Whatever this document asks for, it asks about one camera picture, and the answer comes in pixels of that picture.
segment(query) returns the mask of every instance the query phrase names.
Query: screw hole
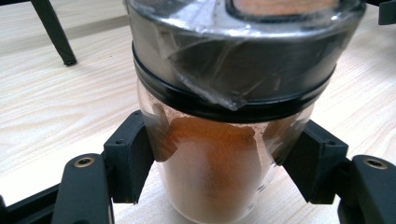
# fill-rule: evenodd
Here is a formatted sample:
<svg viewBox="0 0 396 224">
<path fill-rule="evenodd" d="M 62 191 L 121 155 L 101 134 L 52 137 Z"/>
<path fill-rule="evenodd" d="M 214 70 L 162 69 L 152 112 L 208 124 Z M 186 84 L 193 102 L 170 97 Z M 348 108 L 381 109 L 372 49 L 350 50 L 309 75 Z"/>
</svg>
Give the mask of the screw hole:
<svg viewBox="0 0 396 224">
<path fill-rule="evenodd" d="M 337 145 L 337 144 L 336 144 L 334 141 L 332 141 L 332 140 L 328 141 L 327 144 L 330 145 L 330 146 L 335 146 L 335 145 Z"/>
<path fill-rule="evenodd" d="M 388 169 L 388 166 L 384 162 L 378 161 L 375 159 L 365 159 L 364 163 L 366 163 L 367 165 L 369 165 L 375 169 L 380 169 L 380 170 Z"/>
<path fill-rule="evenodd" d="M 124 143 L 125 143 L 125 140 L 123 140 L 123 139 L 119 139 L 119 140 L 116 141 L 117 145 L 121 145 L 121 144 L 124 144 Z"/>
<path fill-rule="evenodd" d="M 84 159 L 79 160 L 78 164 L 85 165 L 85 164 L 90 163 L 90 162 L 91 162 L 90 158 L 84 158 Z"/>
<path fill-rule="evenodd" d="M 77 160 L 75 162 L 75 166 L 77 168 L 87 167 L 87 166 L 93 164 L 94 161 L 95 161 L 95 159 L 92 157 L 84 157 L 84 158 Z"/>
</svg>

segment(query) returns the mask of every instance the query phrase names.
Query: glass jar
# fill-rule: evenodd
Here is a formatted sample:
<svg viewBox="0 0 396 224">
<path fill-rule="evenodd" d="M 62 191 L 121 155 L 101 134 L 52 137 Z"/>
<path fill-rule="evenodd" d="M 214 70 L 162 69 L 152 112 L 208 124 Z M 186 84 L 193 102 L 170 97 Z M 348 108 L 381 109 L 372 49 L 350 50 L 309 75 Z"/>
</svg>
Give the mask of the glass jar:
<svg viewBox="0 0 396 224">
<path fill-rule="evenodd" d="M 170 202 L 198 223 L 245 217 L 289 153 L 313 106 L 284 119 L 226 123 L 175 110 L 138 81 L 139 104 Z"/>
</svg>

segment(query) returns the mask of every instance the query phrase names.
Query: plastic wrap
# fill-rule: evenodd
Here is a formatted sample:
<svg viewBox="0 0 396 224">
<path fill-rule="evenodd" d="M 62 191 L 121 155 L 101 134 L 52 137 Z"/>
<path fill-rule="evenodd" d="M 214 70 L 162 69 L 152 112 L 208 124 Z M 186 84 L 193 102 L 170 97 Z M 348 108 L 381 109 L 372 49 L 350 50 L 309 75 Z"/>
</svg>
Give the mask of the plastic wrap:
<svg viewBox="0 0 396 224">
<path fill-rule="evenodd" d="M 364 12 L 359 0 L 260 17 L 239 13 L 230 0 L 127 6 L 136 59 L 172 88 L 232 111 L 323 85 Z"/>
</svg>

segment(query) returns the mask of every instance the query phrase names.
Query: brown powder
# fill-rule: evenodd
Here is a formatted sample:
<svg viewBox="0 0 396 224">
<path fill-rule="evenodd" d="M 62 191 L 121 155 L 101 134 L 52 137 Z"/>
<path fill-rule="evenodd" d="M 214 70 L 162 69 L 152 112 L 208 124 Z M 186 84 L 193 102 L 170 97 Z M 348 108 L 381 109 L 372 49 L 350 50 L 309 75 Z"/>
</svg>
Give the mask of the brown powder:
<svg viewBox="0 0 396 224">
<path fill-rule="evenodd" d="M 248 214 L 273 162 L 271 153 L 283 150 L 283 135 L 295 135 L 294 121 L 306 116 L 229 124 L 191 117 L 148 92 L 140 97 L 149 102 L 141 104 L 142 111 L 169 199 L 197 222 L 231 222 Z"/>
<path fill-rule="evenodd" d="M 234 7 L 253 16 L 305 14 L 334 7 L 336 0 L 233 0 Z"/>
<path fill-rule="evenodd" d="M 198 118 L 174 119 L 162 149 L 174 206 L 193 220 L 228 222 L 246 213 L 262 166 L 250 127 Z"/>
</svg>

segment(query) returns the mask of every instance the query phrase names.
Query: cinnamon powder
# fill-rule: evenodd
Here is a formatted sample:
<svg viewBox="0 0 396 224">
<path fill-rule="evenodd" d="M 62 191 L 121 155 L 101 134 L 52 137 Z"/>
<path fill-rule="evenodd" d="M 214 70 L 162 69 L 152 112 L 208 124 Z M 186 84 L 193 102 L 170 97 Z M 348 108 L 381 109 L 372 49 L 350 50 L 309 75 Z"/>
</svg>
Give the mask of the cinnamon powder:
<svg viewBox="0 0 396 224">
<path fill-rule="evenodd" d="M 271 153 L 298 116 L 277 122 L 229 124 L 199 119 L 147 93 L 150 143 L 173 206 L 206 223 L 232 222 L 254 206 L 272 162 Z"/>
</svg>

